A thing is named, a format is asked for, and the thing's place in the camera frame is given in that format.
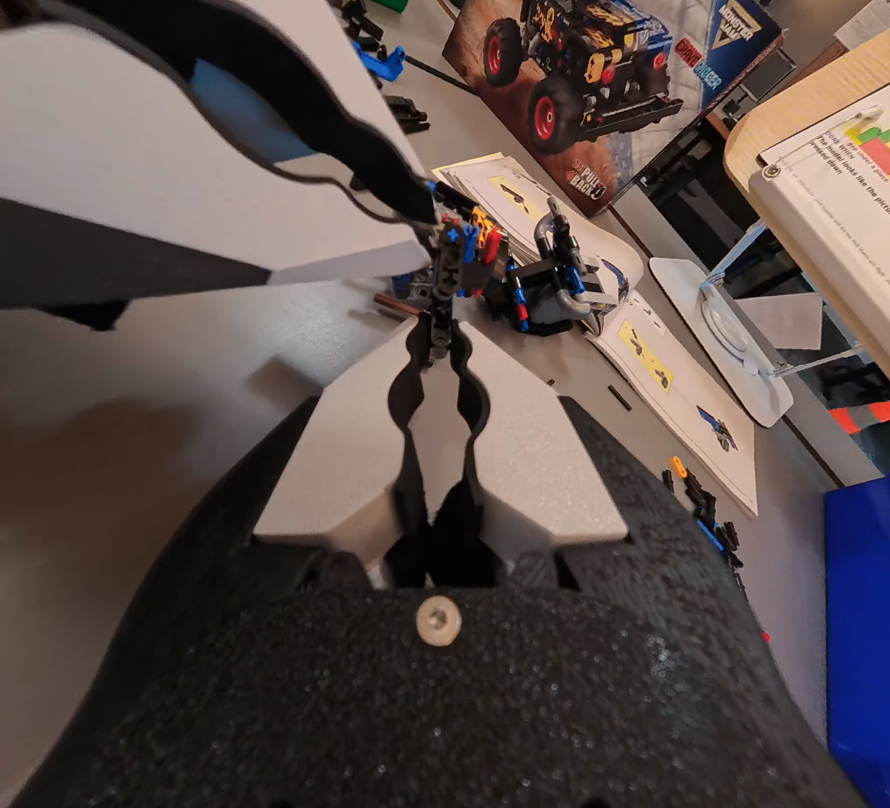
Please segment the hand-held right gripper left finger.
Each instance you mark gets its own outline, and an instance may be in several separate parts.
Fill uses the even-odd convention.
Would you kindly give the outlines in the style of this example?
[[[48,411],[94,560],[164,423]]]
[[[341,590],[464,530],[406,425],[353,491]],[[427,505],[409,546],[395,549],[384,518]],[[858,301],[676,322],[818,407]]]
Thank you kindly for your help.
[[[409,429],[424,401],[428,321],[405,321],[318,398],[254,525],[263,543],[381,561],[422,546],[428,509]]]

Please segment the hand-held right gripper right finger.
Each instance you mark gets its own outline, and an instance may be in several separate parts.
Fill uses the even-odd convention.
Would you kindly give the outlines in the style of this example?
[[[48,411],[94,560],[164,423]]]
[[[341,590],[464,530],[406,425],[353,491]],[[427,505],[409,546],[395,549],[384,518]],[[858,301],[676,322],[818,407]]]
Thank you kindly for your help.
[[[629,526],[556,391],[473,325],[457,322],[459,337],[469,345],[466,374],[483,396],[482,428],[471,443],[482,542],[515,562],[623,540]]]

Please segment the pile of lego pieces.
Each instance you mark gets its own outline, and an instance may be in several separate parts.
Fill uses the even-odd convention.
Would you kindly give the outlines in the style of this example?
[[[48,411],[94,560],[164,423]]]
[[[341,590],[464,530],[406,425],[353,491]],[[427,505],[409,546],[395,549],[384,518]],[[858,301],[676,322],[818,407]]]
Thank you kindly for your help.
[[[678,457],[671,458],[670,467],[662,471],[661,479],[671,493],[674,493],[674,480],[682,482],[686,497],[693,503],[694,520],[705,532],[710,542],[718,548],[718,552],[737,587],[747,598],[747,592],[739,572],[743,567],[743,562],[738,556],[740,548],[738,533],[732,522],[718,522],[716,497],[701,486],[698,479]]]

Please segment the dark grey lego beam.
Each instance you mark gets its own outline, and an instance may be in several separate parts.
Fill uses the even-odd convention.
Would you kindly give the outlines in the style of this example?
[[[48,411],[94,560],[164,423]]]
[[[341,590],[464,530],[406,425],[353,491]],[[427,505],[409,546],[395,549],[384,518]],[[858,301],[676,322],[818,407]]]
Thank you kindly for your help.
[[[442,360],[451,345],[454,299],[463,288],[465,221],[458,215],[443,218],[432,268],[430,318],[430,359]]]

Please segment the small multicoloured lego assembly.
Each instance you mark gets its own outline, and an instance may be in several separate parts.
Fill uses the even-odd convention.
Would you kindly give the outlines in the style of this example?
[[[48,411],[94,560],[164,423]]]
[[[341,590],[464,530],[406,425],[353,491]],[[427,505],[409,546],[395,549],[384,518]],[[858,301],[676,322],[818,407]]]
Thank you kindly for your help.
[[[481,297],[492,280],[500,262],[506,263],[508,239],[506,232],[472,199],[444,182],[432,186],[432,196],[439,216],[437,234],[446,215],[458,215],[466,223],[463,266],[463,288],[457,297]]]

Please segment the black lego piece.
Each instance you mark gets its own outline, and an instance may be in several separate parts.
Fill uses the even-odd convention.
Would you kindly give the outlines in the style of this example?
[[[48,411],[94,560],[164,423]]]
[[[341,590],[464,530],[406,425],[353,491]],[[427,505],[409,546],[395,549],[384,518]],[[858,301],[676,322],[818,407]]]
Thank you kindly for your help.
[[[384,95],[384,101],[405,135],[430,130],[427,113],[419,110],[412,99],[401,95]]]
[[[381,27],[368,17],[368,9],[364,0],[345,0],[340,7],[341,17],[345,21],[345,32],[354,42],[366,49],[377,48],[384,35]]]

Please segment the lego instruction booklet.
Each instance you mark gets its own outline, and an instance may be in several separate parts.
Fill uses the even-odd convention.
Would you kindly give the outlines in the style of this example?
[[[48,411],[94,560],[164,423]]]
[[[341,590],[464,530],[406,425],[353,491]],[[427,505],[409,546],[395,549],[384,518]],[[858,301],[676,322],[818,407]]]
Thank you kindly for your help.
[[[434,169],[435,177],[475,200],[506,229],[511,249],[523,265],[539,259],[533,239],[551,197],[513,157],[492,154]],[[746,514],[758,515],[754,426],[638,291],[643,262],[618,236],[588,222],[565,202],[560,209],[587,264],[597,265],[585,283],[602,286],[612,308],[581,327],[585,340],[618,370],[639,397],[718,480]]]

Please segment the blue lego piece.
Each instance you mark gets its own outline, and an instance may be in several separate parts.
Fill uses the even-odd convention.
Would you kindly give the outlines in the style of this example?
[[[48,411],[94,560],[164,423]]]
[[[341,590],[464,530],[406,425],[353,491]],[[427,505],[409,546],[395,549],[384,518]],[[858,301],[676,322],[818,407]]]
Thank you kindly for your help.
[[[364,68],[375,78],[384,80],[389,83],[395,82],[404,70],[404,62],[406,60],[406,52],[402,46],[396,46],[395,49],[386,55],[379,57],[383,50],[379,48],[375,53],[362,48],[359,41],[353,43]]]

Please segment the grey black lego chassis assembly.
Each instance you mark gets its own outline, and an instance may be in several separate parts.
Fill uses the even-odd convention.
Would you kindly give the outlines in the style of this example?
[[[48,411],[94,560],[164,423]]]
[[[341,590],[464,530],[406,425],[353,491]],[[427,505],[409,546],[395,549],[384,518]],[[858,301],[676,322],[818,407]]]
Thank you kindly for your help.
[[[629,281],[608,260],[584,258],[559,201],[549,196],[547,204],[533,232],[539,261],[518,266],[508,259],[508,319],[526,335],[557,335],[577,323],[593,336],[602,335],[607,316],[626,301]]]

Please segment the black and blue lego subassembly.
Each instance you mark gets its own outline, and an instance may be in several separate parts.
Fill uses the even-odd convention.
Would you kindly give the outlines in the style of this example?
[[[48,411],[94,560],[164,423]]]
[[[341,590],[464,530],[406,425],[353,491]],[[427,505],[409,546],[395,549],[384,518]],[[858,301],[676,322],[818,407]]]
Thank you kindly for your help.
[[[392,296],[415,306],[428,306],[432,299],[432,267],[392,276],[389,286]]]

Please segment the long thin black lego axle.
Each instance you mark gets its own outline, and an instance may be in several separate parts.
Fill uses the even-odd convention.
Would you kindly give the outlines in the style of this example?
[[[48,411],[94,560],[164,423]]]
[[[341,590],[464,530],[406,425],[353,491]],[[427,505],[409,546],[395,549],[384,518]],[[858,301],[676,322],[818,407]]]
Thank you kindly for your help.
[[[405,55],[404,63],[406,63],[407,65],[413,66],[413,67],[427,73],[428,75],[433,76],[434,78],[451,85],[454,88],[458,88],[458,89],[460,89],[464,92],[467,92],[473,96],[478,96],[478,94],[472,89],[472,87],[469,86],[463,80],[459,80],[459,79],[451,76],[450,74],[447,74],[447,73],[441,71],[440,69],[434,68],[434,67],[428,65],[427,63],[422,62],[417,58],[414,58],[413,56]]]

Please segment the lego truck box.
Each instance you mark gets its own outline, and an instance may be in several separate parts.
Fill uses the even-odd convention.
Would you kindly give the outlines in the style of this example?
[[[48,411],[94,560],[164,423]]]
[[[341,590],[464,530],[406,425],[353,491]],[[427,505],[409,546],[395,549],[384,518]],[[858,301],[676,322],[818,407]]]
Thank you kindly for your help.
[[[781,43],[755,0],[466,0],[442,55],[591,218]]]

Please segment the white document stand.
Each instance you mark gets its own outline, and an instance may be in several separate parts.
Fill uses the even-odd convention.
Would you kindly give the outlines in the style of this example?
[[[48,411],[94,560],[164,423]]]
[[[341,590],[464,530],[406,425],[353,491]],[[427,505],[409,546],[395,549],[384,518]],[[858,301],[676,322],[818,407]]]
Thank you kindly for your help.
[[[730,391],[755,423],[776,424],[794,400],[786,379],[801,371],[776,361],[749,320],[723,291],[726,269],[765,231],[770,231],[810,277],[822,297],[888,374],[888,300],[868,290],[862,270],[840,252],[836,240],[819,234],[804,211],[781,202],[776,182],[780,160],[802,153],[818,135],[842,120],[862,120],[862,105],[888,90],[889,31],[796,80],[757,105],[731,131],[723,164],[758,220],[710,272],[690,260],[651,258],[649,267]]]

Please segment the blue bin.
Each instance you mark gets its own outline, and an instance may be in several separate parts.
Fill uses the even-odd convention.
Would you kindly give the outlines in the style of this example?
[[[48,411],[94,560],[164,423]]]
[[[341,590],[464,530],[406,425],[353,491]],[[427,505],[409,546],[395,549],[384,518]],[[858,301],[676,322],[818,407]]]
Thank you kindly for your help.
[[[889,478],[825,496],[829,751],[889,805]]]

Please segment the printed instruction sheet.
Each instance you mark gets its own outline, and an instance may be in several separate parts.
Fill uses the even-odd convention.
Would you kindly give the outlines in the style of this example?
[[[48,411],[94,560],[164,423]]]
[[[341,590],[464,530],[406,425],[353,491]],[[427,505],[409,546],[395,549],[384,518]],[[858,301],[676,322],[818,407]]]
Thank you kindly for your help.
[[[882,258],[889,241],[889,94],[860,101],[765,150],[750,186],[815,242]]]

